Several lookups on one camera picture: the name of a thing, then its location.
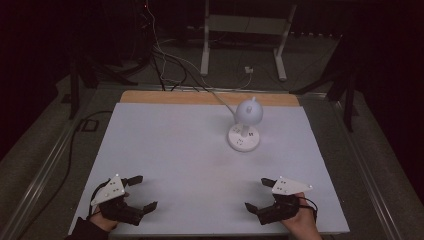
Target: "dark background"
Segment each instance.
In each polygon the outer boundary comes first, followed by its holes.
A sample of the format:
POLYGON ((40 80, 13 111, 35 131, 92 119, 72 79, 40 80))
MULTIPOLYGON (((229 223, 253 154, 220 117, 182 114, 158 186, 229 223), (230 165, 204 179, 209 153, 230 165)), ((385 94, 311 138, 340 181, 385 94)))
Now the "dark background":
MULTIPOLYGON (((129 2, 127 7, 137 1, 129 2)), ((151 2, 158 25, 170 36, 184 39, 186 26, 203 24, 203 1, 151 2)), ((266 9, 255 8, 257 5, 251 1, 221 3, 211 9, 225 11, 224 4, 236 4, 241 15, 267 13, 266 9)), ((119 64, 120 58, 128 58, 128 51, 119 46, 128 45, 125 39, 130 39, 131 34, 117 42, 113 27, 104 21, 103 7, 100 0, 2 1, 0 159, 57 96, 55 83, 69 74, 72 43, 85 43, 86 50, 97 54, 99 61, 119 64)), ((277 7, 273 9, 269 14, 279 13, 277 7)), ((356 88, 364 93, 421 201, 423 10, 420 1, 302 1, 292 24, 297 37, 304 33, 343 36, 326 71, 358 66, 356 88)), ((282 6, 281 12, 287 13, 287 7, 282 6)), ((133 9, 128 10, 128 16, 133 16, 133 9)))

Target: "white desk lamp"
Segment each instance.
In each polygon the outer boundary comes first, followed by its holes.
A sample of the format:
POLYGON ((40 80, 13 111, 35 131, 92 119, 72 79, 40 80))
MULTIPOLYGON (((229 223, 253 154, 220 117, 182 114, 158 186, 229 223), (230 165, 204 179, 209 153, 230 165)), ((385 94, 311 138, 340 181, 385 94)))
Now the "white desk lamp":
POLYGON ((228 132, 228 143, 240 152, 249 152, 259 145, 259 132, 252 125, 262 120, 263 109, 253 97, 238 105, 236 110, 237 123, 228 132))

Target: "metal stand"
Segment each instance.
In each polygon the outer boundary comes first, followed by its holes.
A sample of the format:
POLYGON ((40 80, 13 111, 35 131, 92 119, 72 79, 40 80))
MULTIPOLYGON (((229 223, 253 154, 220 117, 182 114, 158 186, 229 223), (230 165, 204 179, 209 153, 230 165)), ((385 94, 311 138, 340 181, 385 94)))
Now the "metal stand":
POLYGON ((271 19, 271 18, 249 18, 249 17, 235 17, 235 16, 222 16, 222 15, 211 15, 209 13, 209 0, 205 1, 205 28, 204 28, 204 40, 203 40, 203 54, 202 63, 200 66, 200 74, 207 76, 209 71, 209 32, 210 31, 226 31, 226 32, 241 32, 241 33, 260 33, 260 34, 275 34, 281 35, 280 45, 274 49, 275 64, 278 71, 278 79, 281 81, 287 80, 286 71, 284 69, 283 60, 281 55, 283 53, 284 46, 289 35, 291 23, 293 20, 294 13, 296 11, 296 5, 292 5, 289 16, 287 19, 271 19), (232 26, 232 23, 245 24, 247 27, 244 30, 237 29, 232 26))

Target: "white tabletop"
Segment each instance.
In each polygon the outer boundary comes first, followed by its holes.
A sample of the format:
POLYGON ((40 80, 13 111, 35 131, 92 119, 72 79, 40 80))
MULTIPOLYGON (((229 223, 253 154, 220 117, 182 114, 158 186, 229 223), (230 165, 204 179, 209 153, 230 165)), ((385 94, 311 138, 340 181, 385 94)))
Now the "white tabletop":
POLYGON ((311 184, 306 197, 319 208, 320 232, 348 232, 336 192, 302 107, 267 107, 256 128, 261 143, 241 153, 227 143, 234 124, 220 105, 118 103, 77 208, 87 216, 90 197, 108 178, 144 176, 127 187, 129 206, 158 201, 139 226, 120 224, 113 234, 219 236, 286 233, 280 223, 261 225, 244 203, 273 204, 261 178, 280 176, 311 184))

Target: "lamp base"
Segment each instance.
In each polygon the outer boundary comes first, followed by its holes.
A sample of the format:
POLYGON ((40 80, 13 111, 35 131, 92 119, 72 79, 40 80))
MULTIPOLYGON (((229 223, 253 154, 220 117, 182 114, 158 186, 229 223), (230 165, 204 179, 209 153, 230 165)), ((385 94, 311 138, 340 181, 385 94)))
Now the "lamp base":
POLYGON ((241 136, 243 124, 239 123, 231 127, 228 131, 228 143, 234 150, 240 152, 250 152, 259 145, 259 132, 250 126, 246 137, 241 136))

